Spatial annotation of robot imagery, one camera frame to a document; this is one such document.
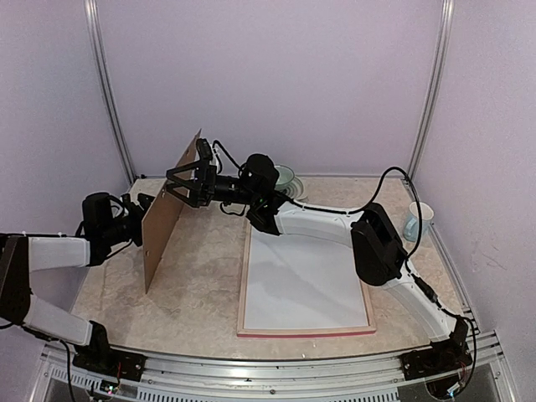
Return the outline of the brown backing board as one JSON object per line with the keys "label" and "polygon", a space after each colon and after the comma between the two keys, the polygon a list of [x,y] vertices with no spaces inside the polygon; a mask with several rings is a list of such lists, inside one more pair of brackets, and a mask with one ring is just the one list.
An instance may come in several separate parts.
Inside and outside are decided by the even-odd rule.
{"label": "brown backing board", "polygon": [[162,254],[183,210],[184,202],[166,190],[164,178],[155,199],[142,220],[144,289],[148,293]]}

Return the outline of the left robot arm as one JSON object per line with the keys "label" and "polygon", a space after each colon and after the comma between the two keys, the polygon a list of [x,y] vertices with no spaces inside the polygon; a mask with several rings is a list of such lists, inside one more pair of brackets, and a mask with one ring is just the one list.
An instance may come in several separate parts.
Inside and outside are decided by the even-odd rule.
{"label": "left robot arm", "polygon": [[105,330],[96,322],[77,317],[36,296],[30,275],[37,271],[89,268],[102,265],[125,243],[142,245],[142,221],[155,198],[128,193],[119,198],[106,192],[88,195],[82,202],[82,221],[75,235],[1,234],[2,328],[19,326],[45,338],[85,347],[85,360],[102,373],[117,364],[113,348],[104,344]]}

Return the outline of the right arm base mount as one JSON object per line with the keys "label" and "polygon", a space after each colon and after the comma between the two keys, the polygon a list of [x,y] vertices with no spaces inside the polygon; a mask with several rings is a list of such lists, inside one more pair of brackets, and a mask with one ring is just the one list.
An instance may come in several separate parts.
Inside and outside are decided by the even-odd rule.
{"label": "right arm base mount", "polygon": [[403,353],[400,362],[404,378],[409,381],[467,368],[472,366],[473,358],[466,341],[457,343],[449,339]]}

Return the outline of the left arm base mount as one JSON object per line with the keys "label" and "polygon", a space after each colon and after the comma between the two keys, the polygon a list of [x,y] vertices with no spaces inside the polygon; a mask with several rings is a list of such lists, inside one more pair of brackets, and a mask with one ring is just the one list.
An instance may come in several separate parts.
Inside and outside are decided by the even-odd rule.
{"label": "left arm base mount", "polygon": [[75,345],[73,365],[118,380],[140,382],[147,357],[112,348],[105,327],[98,322],[90,321],[90,329],[89,343],[84,346]]}

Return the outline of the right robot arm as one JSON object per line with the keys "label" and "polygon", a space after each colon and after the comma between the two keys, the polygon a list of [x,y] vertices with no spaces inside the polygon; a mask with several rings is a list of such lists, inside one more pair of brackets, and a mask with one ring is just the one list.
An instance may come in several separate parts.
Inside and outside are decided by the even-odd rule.
{"label": "right robot arm", "polygon": [[268,156],[249,156],[235,177],[218,174],[212,160],[204,154],[167,170],[167,192],[192,208],[213,201],[242,204],[250,224],[268,235],[305,235],[350,247],[358,278],[388,291],[424,328],[433,347],[429,365],[445,372],[460,359],[473,325],[449,312],[418,274],[382,205],[369,200],[351,210],[300,204],[276,190],[279,173]]}

